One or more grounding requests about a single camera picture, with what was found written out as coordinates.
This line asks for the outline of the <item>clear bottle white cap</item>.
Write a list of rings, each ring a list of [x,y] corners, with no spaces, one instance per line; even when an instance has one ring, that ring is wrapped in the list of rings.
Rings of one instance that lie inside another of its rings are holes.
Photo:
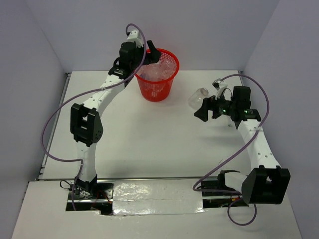
[[[160,81],[161,80],[161,71],[160,64],[149,64],[145,65],[142,68],[140,76],[148,81]]]

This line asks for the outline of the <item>clear wide-mouth plastic jar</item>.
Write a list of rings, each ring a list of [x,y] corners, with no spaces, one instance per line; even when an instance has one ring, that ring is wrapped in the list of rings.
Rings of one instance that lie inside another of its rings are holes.
[[[206,88],[199,88],[188,99],[188,105],[192,109],[198,110],[202,105],[203,99],[206,98],[208,95],[209,91]]]

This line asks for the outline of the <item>clear ribbed plastic bottle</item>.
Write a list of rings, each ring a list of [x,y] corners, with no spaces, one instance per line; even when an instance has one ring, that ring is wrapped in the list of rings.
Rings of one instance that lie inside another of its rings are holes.
[[[175,62],[164,59],[161,63],[161,76],[164,80],[170,78],[175,72]]]

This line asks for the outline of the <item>green label plastic bottle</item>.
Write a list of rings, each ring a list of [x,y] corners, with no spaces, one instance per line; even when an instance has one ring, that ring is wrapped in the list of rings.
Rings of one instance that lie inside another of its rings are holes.
[[[234,128],[234,127],[235,127],[235,124],[234,124],[234,122],[233,122],[231,119],[228,119],[227,125],[228,125],[229,127],[231,127],[231,128]]]

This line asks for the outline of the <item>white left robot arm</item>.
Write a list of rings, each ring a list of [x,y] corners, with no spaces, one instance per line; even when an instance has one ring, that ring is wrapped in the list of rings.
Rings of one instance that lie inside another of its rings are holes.
[[[70,110],[70,131],[76,142],[77,156],[82,160],[75,186],[85,198],[93,198],[98,192],[95,154],[97,143],[103,135],[101,116],[104,110],[127,86],[140,65],[157,63],[161,57],[160,51],[150,40],[147,47],[138,47],[135,42],[126,41],[122,43],[119,55],[101,90],[82,104],[73,104]]]

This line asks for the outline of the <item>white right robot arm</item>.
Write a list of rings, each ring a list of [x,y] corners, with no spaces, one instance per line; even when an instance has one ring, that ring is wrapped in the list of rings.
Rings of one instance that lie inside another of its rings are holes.
[[[272,154],[262,130],[259,112],[251,108],[251,90],[245,86],[235,86],[230,100],[225,99],[225,87],[219,87],[217,95],[205,98],[194,116],[208,121],[208,112],[212,118],[228,116],[240,132],[247,150],[251,172],[244,175],[236,170],[222,170],[217,177],[218,192],[223,195],[240,194],[246,204],[281,204],[291,175],[282,168]]]

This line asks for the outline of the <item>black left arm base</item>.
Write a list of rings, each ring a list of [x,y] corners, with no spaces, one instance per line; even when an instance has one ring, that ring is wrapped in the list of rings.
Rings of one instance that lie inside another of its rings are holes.
[[[88,193],[79,187],[69,190],[66,211],[96,211],[104,216],[113,215],[113,183],[98,183],[94,193]]]

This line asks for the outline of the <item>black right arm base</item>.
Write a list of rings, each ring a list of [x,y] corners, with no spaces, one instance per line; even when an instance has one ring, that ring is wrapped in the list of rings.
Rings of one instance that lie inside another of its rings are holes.
[[[203,180],[198,186],[197,189],[200,190],[202,196],[204,197],[217,197],[217,196],[239,196],[241,193],[236,191],[233,188],[225,186],[222,182],[219,182],[217,177],[208,178]]]

